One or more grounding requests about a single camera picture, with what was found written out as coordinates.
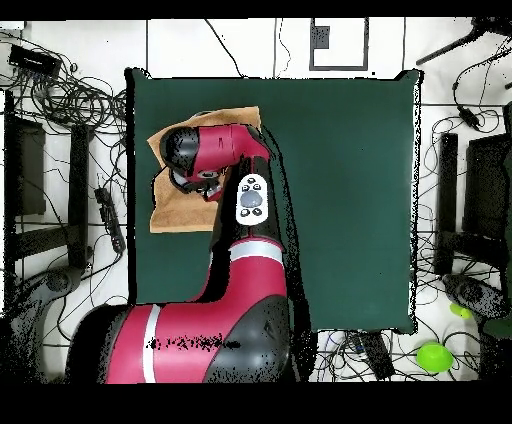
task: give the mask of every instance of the green table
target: green table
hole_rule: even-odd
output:
[[[138,303],[194,296],[209,261],[210,233],[149,232],[151,181],[159,165],[147,139],[199,111],[259,106],[284,157],[313,328],[412,330],[410,182],[418,72],[389,81],[152,80],[138,70],[133,78]]]

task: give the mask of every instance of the computer monitor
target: computer monitor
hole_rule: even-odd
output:
[[[509,134],[469,142],[463,231],[491,239],[503,238],[510,184],[503,162],[511,147]]]

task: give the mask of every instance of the red robot arm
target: red robot arm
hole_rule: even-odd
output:
[[[255,128],[225,125],[174,129],[161,153],[180,190],[219,201],[206,284],[187,302],[91,311],[73,337],[68,380],[279,381],[290,324],[269,150]]]

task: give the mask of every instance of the white control panel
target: white control panel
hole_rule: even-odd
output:
[[[258,225],[268,218],[267,182],[258,174],[249,174],[238,184],[236,220],[241,225]]]

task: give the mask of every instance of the cloth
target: cloth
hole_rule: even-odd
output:
[[[221,109],[193,116],[187,121],[171,125],[148,139],[153,153],[165,166],[160,156],[160,139],[171,128],[199,127],[226,124],[248,124],[261,130],[260,113],[257,106],[236,109]],[[155,209],[149,223],[151,233],[182,233],[212,231],[217,213],[217,202],[205,202],[198,193],[183,194],[169,179],[168,170],[160,172],[154,179],[153,194]]]

